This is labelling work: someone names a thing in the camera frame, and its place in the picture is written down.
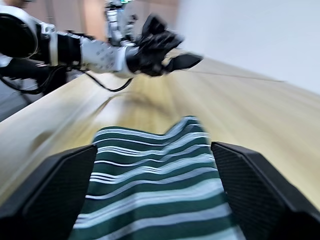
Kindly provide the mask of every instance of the cable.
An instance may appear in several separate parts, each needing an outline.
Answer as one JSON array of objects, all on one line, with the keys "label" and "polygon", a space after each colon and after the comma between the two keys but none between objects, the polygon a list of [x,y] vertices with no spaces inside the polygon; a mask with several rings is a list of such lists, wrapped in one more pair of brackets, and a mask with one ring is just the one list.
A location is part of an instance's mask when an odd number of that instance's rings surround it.
[{"label": "cable", "polygon": [[126,83],[122,86],[122,87],[119,87],[117,89],[110,89],[110,88],[107,88],[105,87],[101,82],[99,82],[94,76],[90,75],[89,73],[87,73],[86,71],[83,71],[83,70],[79,70],[79,72],[82,72],[84,74],[86,74],[89,78],[91,78],[93,81],[95,81],[100,87],[110,91],[110,92],[113,92],[113,93],[117,93],[117,92],[120,92],[122,91],[123,89],[125,89],[126,87],[129,86],[129,84],[132,82],[133,78],[130,78],[128,81],[126,81]]},{"label": "cable", "polygon": [[34,90],[25,90],[25,89],[17,88],[17,86],[15,84],[13,84],[12,82],[5,80],[1,74],[0,74],[0,81],[3,82],[5,85],[7,85],[9,88],[12,88],[16,91],[23,93],[23,94],[38,95],[48,88],[48,86],[49,86],[50,82],[52,81],[56,72],[64,67],[65,66],[59,66],[56,69],[52,70],[50,72],[50,75],[48,76],[48,78],[45,80],[45,82],[42,83],[37,89],[34,89]]}]

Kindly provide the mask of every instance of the green striped towel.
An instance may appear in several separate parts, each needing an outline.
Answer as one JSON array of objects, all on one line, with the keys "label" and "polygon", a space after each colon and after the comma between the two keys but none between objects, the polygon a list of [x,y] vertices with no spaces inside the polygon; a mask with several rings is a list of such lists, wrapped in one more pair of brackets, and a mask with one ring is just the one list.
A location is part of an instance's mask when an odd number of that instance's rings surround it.
[{"label": "green striped towel", "polygon": [[70,240],[244,239],[193,116],[166,134],[106,127]]}]

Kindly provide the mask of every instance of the white robotic arm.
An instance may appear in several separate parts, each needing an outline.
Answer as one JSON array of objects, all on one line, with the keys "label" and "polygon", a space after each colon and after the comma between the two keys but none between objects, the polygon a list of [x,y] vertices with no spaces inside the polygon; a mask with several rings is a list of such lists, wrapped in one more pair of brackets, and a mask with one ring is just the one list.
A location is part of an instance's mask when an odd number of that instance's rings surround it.
[{"label": "white robotic arm", "polygon": [[51,66],[68,64],[80,70],[115,73],[125,78],[135,75],[126,65],[127,47],[58,32],[54,25],[13,6],[0,6],[0,25],[0,52],[9,57],[33,58]]},{"label": "white robotic arm", "polygon": [[83,34],[58,32],[54,25],[41,22],[20,8],[0,6],[0,36],[0,53],[6,56],[114,73],[123,78],[133,78],[139,73],[161,76],[193,67],[202,60],[187,54],[163,65],[167,53],[183,39],[166,31],[166,25],[156,16],[147,19],[138,46],[112,46]]}]

